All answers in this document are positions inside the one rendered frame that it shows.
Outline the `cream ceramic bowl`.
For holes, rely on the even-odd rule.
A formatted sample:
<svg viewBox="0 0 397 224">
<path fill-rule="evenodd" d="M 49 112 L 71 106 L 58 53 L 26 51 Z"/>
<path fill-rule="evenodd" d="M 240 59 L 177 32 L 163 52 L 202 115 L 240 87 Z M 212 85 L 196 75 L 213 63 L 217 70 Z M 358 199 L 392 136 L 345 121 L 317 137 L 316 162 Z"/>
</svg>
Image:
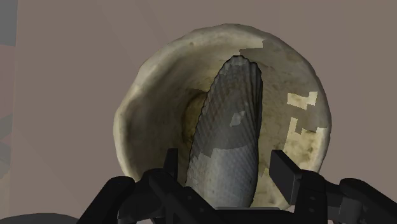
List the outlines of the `cream ceramic bowl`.
<svg viewBox="0 0 397 224">
<path fill-rule="evenodd" d="M 257 63 L 263 81 L 258 182 L 250 207 L 288 203 L 269 176 L 272 150 L 301 169 L 319 171 L 328 150 L 331 112 L 311 64 L 278 37 L 240 24 L 191 31 L 148 58 L 115 113 L 116 154 L 125 175 L 140 180 L 178 150 L 185 185 L 193 135 L 211 84 L 234 55 Z"/>
</svg>

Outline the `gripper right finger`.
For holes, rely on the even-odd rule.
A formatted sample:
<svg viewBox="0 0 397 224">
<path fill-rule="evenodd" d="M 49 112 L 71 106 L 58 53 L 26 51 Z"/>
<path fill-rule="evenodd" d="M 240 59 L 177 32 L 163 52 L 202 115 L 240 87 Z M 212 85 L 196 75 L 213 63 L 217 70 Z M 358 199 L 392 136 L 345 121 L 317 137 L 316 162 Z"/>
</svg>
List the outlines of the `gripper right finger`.
<svg viewBox="0 0 397 224">
<path fill-rule="evenodd" d="M 272 150 L 269 176 L 306 224 L 397 224 L 397 203 L 360 179 L 330 183 L 300 169 L 282 150 Z"/>
</svg>

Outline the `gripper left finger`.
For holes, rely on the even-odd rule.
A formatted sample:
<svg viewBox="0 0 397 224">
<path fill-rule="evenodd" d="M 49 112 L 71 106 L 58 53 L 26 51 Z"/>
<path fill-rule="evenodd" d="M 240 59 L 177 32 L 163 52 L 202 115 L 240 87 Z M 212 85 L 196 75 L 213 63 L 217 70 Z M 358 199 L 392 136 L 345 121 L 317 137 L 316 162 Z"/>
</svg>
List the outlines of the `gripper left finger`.
<svg viewBox="0 0 397 224">
<path fill-rule="evenodd" d="M 164 166 L 109 179 L 77 224 L 218 224 L 216 211 L 192 188 L 177 182 L 178 150 L 167 150 Z"/>
</svg>

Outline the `grey ribbed oblong object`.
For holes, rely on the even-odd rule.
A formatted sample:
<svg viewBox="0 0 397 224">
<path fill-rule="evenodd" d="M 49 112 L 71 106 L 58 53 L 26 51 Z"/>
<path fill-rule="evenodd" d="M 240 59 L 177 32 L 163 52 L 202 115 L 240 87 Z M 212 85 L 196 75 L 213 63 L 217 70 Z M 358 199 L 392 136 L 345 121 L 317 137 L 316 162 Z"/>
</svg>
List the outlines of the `grey ribbed oblong object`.
<svg viewBox="0 0 397 224">
<path fill-rule="evenodd" d="M 212 207 L 249 207 L 258 182 L 263 81 L 234 55 L 218 71 L 193 135 L 185 185 Z"/>
</svg>

